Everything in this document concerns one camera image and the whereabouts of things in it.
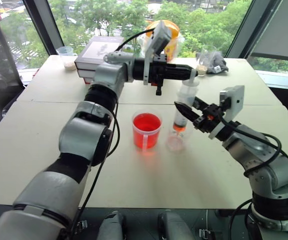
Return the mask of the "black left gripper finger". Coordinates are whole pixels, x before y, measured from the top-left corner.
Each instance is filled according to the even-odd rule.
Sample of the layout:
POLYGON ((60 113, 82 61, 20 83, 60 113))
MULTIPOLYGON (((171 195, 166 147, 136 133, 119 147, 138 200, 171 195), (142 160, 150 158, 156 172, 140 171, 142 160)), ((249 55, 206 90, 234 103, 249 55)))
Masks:
POLYGON ((198 76, 197 72, 187 72, 187 73, 179 73, 175 79, 180 80, 180 81, 186 81, 190 79, 194 79, 195 77, 198 76))
POLYGON ((176 64, 176 69, 181 73, 191 73, 192 71, 196 71, 195 68, 186 64, 176 64))

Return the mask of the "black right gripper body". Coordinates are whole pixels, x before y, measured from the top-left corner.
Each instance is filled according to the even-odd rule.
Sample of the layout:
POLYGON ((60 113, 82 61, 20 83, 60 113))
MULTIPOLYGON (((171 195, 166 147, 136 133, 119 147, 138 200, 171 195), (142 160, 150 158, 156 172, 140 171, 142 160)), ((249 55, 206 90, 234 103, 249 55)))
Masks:
POLYGON ((200 110, 200 123, 193 123, 195 129, 200 130, 203 133, 211 133, 215 127, 220 123, 220 116, 224 114, 218 105, 212 103, 205 110, 200 110))

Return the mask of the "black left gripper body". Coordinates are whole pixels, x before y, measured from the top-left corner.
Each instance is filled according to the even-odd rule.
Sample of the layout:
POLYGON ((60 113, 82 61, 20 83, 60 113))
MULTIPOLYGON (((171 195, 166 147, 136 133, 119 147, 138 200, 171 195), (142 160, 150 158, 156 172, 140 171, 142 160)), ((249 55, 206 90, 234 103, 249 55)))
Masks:
POLYGON ((154 56, 149 65, 148 82, 156 87, 155 95, 162 95, 164 79, 176 80, 174 68, 167 64, 167 56, 154 56))

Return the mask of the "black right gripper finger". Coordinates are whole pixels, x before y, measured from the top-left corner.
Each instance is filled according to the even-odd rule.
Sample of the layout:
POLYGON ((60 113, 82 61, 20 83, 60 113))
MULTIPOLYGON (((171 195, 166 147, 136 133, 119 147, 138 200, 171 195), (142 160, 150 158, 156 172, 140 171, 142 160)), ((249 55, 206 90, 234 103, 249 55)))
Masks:
POLYGON ((204 102, 203 100, 201 100, 200 98, 198 98, 197 96, 194 98, 193 101, 193 107, 196 110, 199 111, 204 111, 205 109, 207 109, 209 107, 209 104, 204 102))
POLYGON ((179 101, 175 101, 174 104, 175 104, 176 109, 190 122, 192 123, 201 122, 200 116, 196 114, 194 111, 192 111, 191 107, 179 101))

